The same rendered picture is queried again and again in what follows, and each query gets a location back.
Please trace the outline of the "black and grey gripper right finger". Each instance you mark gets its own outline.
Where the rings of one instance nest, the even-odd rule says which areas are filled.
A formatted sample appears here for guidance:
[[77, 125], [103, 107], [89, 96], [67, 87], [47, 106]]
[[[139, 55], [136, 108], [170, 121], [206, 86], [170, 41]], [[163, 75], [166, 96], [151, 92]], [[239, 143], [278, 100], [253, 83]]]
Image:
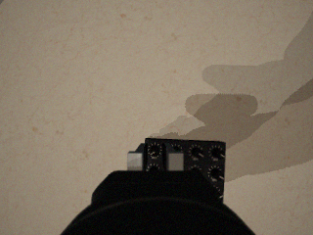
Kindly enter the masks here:
[[175, 151], [169, 143], [162, 143], [164, 170], [184, 170], [184, 153]]

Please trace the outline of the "black knob box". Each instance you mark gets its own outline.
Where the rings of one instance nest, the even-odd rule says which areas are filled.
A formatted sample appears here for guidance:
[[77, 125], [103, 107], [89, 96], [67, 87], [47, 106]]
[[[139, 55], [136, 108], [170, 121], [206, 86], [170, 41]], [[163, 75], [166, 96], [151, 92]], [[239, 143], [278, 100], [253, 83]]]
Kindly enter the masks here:
[[164, 170], [162, 143], [169, 143], [175, 151], [184, 153], [184, 170], [201, 173], [214, 185], [223, 203], [226, 142], [146, 138], [145, 143], [148, 143], [146, 170]]

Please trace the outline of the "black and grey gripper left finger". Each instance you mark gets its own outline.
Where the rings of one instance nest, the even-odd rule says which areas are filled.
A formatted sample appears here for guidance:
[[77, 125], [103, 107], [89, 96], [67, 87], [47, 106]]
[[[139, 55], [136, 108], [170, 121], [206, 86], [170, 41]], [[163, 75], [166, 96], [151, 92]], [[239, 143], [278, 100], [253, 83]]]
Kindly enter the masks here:
[[146, 170], [148, 162], [148, 143], [141, 143], [136, 151], [127, 153], [127, 170]]

